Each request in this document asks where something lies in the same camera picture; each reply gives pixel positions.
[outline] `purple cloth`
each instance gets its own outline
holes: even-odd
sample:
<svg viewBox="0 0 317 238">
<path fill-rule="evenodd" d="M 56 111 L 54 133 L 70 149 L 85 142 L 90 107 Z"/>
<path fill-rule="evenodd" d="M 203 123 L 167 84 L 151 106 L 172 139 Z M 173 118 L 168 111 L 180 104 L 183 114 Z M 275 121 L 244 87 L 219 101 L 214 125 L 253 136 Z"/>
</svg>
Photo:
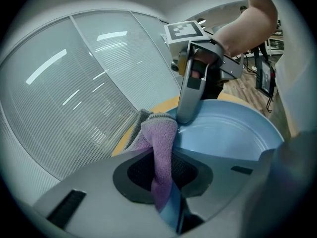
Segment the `purple cloth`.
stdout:
<svg viewBox="0 0 317 238">
<path fill-rule="evenodd" d="M 177 128 L 177 122 L 169 114 L 152 114 L 141 123 L 138 135 L 123 151 L 153 147 L 155 175 L 151 193 L 159 212 L 167 203 L 172 188 L 171 158 Z"/>
</svg>

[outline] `blue bowl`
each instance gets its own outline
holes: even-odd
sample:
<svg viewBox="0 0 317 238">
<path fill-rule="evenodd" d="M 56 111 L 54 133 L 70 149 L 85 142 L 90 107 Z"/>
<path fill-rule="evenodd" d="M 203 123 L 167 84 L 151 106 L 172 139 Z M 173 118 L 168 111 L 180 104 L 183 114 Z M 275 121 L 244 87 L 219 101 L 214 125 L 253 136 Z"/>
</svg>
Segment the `blue bowl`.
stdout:
<svg viewBox="0 0 317 238">
<path fill-rule="evenodd" d="M 176 111 L 174 108 L 167 113 L 175 117 Z M 179 124 L 174 147 L 257 161 L 263 151 L 282 142 L 275 126 L 257 110 L 230 101 L 203 100 L 193 120 Z"/>
</svg>

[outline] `round table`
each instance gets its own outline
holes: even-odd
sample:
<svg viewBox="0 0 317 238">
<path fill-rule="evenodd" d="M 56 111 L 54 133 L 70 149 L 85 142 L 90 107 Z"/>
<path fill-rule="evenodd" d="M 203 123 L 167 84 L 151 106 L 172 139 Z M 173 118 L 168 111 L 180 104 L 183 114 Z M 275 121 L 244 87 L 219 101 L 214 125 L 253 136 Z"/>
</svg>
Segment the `round table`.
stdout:
<svg viewBox="0 0 317 238">
<path fill-rule="evenodd" d="M 153 113 L 165 113 L 168 110 L 171 110 L 173 108 L 176 108 L 178 105 L 178 100 L 179 100 L 179 95 L 175 96 L 174 98 L 171 98 L 167 101 L 164 101 L 163 103 L 160 103 L 158 105 L 156 105 L 154 108 L 151 109 L 151 111 Z M 233 95 L 230 94 L 226 94 L 226 93 L 220 93 L 218 96 L 218 100 L 224 100 L 224 101 L 233 101 L 233 102 L 237 102 L 240 104 L 243 104 L 245 106 L 248 106 L 250 108 L 254 108 L 251 104 L 245 102 L 244 100 L 235 97 Z M 121 140 L 119 141 L 119 143 L 117 144 L 116 148 L 114 149 L 112 156 L 117 155 L 119 152 L 121 152 L 123 150 L 123 147 L 125 146 L 126 142 L 129 139 L 129 136 L 131 134 L 133 125 L 127 130 L 127 132 L 123 135 L 123 137 L 121 138 Z"/>
</svg>

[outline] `white shirt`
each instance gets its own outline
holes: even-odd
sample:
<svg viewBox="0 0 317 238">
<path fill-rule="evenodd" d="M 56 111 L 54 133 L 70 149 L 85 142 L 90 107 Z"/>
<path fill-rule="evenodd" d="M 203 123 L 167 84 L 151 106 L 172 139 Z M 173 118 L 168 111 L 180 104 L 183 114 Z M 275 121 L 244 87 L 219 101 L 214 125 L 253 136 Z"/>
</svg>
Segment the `white shirt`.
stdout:
<svg viewBox="0 0 317 238">
<path fill-rule="evenodd" d="M 312 33 L 291 0 L 272 0 L 284 36 L 276 63 L 276 86 L 291 135 L 317 129 L 317 49 Z"/>
</svg>

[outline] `forearm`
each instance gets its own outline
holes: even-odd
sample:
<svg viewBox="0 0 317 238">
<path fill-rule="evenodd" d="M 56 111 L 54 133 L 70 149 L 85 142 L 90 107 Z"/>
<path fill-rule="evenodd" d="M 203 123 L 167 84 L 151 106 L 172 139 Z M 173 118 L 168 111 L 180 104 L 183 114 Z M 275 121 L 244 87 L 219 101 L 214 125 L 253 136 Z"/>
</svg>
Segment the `forearm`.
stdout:
<svg viewBox="0 0 317 238">
<path fill-rule="evenodd" d="M 268 17 L 258 8 L 245 10 L 232 23 L 219 29 L 214 38 L 225 48 L 228 56 L 234 57 L 266 41 L 276 28 L 276 19 Z"/>
</svg>

